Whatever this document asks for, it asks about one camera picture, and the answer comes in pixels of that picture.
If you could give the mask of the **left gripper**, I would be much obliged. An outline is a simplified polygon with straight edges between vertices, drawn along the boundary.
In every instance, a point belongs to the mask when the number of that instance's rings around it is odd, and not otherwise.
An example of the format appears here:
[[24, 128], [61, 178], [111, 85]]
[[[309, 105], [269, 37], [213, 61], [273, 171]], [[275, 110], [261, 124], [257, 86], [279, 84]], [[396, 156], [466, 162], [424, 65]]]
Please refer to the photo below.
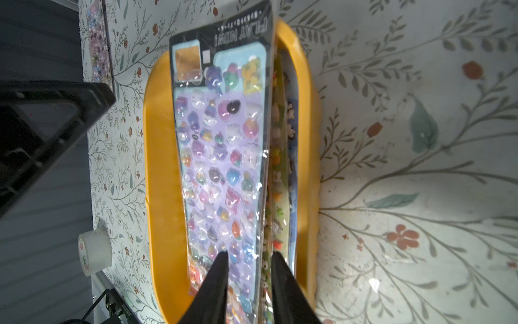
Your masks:
[[1, 214], [115, 104], [107, 84], [1, 82]]

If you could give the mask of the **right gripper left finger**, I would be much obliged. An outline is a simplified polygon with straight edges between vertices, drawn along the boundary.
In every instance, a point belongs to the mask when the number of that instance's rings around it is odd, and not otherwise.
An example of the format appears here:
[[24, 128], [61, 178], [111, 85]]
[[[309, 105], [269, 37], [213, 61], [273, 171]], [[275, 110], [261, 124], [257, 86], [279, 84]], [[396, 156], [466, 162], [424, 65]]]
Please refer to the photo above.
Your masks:
[[217, 255], [193, 302], [178, 323], [226, 323], [228, 261], [227, 251]]

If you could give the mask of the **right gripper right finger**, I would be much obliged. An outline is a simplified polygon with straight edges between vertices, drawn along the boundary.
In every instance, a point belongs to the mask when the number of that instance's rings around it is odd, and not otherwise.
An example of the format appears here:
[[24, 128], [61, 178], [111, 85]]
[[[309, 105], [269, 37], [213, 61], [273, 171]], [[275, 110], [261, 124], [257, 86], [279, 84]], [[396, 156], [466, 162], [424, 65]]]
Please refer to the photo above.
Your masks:
[[280, 252], [272, 254], [272, 306], [276, 324], [321, 324]]

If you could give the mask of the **pink cat sticker sheet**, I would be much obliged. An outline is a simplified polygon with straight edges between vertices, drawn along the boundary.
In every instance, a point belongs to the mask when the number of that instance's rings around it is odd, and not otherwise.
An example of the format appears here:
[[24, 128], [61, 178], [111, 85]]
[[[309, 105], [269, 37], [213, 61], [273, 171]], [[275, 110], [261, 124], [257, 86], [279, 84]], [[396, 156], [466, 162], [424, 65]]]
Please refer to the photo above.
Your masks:
[[92, 1], [86, 11], [91, 81], [104, 83], [113, 90], [112, 64], [103, 1]]

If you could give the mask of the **yellow storage tray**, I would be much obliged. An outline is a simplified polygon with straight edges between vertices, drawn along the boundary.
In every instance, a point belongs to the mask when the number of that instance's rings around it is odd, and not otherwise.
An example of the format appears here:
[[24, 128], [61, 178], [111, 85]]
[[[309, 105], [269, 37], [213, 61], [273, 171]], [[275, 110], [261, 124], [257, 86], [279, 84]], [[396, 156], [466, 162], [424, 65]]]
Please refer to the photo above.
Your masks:
[[[298, 81], [298, 238], [295, 279], [310, 306], [316, 304], [318, 210], [320, 206], [321, 103], [296, 33], [277, 23], [279, 47], [294, 64]], [[173, 121], [170, 57], [162, 55], [144, 96], [146, 210], [152, 284], [166, 323], [178, 322], [191, 305], [188, 294], [187, 234], [179, 155]]]

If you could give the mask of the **purple sticker sheet black border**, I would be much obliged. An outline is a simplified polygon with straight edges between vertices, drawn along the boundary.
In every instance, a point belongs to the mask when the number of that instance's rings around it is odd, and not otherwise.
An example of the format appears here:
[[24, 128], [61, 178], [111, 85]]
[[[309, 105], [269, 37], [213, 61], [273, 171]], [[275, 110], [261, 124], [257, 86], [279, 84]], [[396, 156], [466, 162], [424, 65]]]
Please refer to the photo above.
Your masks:
[[227, 252], [228, 323], [259, 316], [275, 18], [260, 1], [169, 42], [190, 286]]

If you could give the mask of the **colourful sticker sheet in tray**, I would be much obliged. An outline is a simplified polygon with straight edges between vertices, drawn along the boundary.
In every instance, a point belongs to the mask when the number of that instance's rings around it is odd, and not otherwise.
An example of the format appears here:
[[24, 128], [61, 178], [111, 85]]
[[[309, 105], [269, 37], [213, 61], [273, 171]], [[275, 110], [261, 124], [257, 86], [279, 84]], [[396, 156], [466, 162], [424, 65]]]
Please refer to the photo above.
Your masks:
[[290, 200], [287, 101], [283, 56], [275, 55], [272, 80], [271, 144], [268, 165], [266, 225], [262, 270], [262, 322], [273, 323], [271, 265], [272, 254], [280, 252], [289, 260]]

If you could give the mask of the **white tape roll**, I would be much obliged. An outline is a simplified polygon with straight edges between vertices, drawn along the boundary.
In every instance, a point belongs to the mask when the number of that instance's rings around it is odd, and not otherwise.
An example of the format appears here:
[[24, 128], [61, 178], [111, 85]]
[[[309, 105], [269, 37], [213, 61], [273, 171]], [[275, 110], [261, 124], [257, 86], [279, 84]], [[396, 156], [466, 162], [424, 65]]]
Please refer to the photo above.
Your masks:
[[112, 249], [109, 233], [104, 228], [78, 236], [78, 254], [82, 271], [90, 277], [111, 266]]

